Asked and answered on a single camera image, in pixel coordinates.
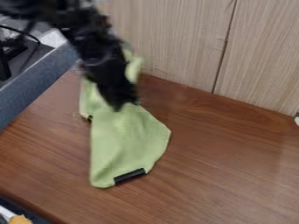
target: green cloth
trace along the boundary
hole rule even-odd
[[[136,83],[143,60],[124,51],[126,77]],[[149,173],[164,154],[170,130],[139,105],[126,103],[114,112],[89,80],[82,80],[80,114],[93,117],[91,125],[90,182],[106,188],[115,177],[143,168]]]

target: brown wooden tabletop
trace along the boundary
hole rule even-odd
[[[142,104],[172,130],[146,177],[88,183],[79,77],[65,74],[0,134],[0,193],[71,224],[299,223],[299,128],[291,117],[150,76]]]

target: black wire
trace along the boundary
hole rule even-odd
[[[17,33],[20,33],[21,35],[25,35],[31,39],[34,39],[37,44],[35,46],[35,48],[33,49],[33,51],[31,52],[31,54],[28,56],[28,58],[26,59],[26,61],[24,62],[24,64],[20,67],[20,69],[18,70],[18,73],[22,73],[24,71],[24,68],[27,66],[28,62],[31,60],[31,58],[33,57],[33,55],[36,53],[36,51],[38,50],[39,46],[41,45],[41,42],[39,41],[38,38],[34,37],[33,35],[27,33],[26,31],[20,31],[20,30],[17,30],[15,28],[12,28],[12,27],[9,27],[7,25],[4,25],[4,24],[0,24],[0,28],[3,28],[3,29],[6,29],[6,30],[10,30],[10,31],[13,31],[13,32],[17,32]]]

